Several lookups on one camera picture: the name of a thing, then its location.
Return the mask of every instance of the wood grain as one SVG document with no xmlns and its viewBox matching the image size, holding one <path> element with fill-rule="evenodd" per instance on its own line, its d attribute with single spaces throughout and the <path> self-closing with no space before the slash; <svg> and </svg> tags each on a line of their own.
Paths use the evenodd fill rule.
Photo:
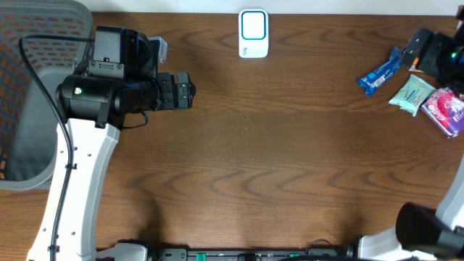
<svg viewBox="0 0 464 261">
<path fill-rule="evenodd" d="M 388 104 L 407 72 L 370 98 L 356 84 L 417 29 L 452 35 L 452 17 L 271 15 L 264 59 L 239 58 L 235 14 L 95 13 L 94 24 L 162 36 L 160 71 L 187 70 L 197 87 L 192 109 L 121 134 L 98 247 L 349 243 L 393 226 L 405 202 L 436 207 L 457 171 L 462 137 Z M 46 198 L 0 191 L 0 260 L 25 259 Z"/>
</svg>

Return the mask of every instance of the snack wrapper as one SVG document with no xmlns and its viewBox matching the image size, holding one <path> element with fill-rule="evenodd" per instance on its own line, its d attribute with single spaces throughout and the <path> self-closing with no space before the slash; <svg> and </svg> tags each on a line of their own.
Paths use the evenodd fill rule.
<svg viewBox="0 0 464 261">
<path fill-rule="evenodd" d="M 421 78 L 411 75 L 403 88 L 399 90 L 389 103 L 399 105 L 401 109 L 411 112 L 415 117 L 423 101 L 434 91 L 435 88 L 433 86 Z"/>
<path fill-rule="evenodd" d="M 464 129 L 464 101 L 449 88 L 439 89 L 430 95 L 420 109 L 448 138 L 456 137 Z"/>
<path fill-rule="evenodd" d="M 369 73 L 367 76 L 359 79 L 357 84 L 364 88 L 368 96 L 372 96 L 388 79 L 399 69 L 401 60 L 401 50 L 398 47 L 393 48 L 389 61 L 380 66 L 377 70 Z"/>
</svg>

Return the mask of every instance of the blue package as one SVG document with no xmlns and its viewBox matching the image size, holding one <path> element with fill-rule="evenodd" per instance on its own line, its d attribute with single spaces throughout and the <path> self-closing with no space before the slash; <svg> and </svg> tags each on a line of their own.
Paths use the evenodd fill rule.
<svg viewBox="0 0 464 261">
<path fill-rule="evenodd" d="M 393 77 L 398 71 L 400 58 L 401 51 L 398 47 L 394 47 L 393 52 L 390 54 L 389 61 L 384 63 L 377 70 L 369 73 L 366 77 L 359 79 L 357 84 L 364 88 L 364 92 L 368 96 L 372 96 L 382 84 Z"/>
</svg>

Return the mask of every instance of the white device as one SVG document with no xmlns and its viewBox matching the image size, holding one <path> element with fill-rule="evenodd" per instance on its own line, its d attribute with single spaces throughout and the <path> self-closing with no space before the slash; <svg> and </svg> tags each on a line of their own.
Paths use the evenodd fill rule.
<svg viewBox="0 0 464 261">
<path fill-rule="evenodd" d="M 239 55 L 263 58 L 269 49 L 269 18 L 265 10 L 245 9 L 239 14 Z"/>
</svg>

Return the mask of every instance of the white wall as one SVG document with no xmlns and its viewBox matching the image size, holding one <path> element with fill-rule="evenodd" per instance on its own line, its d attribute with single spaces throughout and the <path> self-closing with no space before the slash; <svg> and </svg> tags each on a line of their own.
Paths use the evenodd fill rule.
<svg viewBox="0 0 464 261">
<path fill-rule="evenodd" d="M 463 0 L 78 0 L 93 12 L 455 15 Z"/>
</svg>

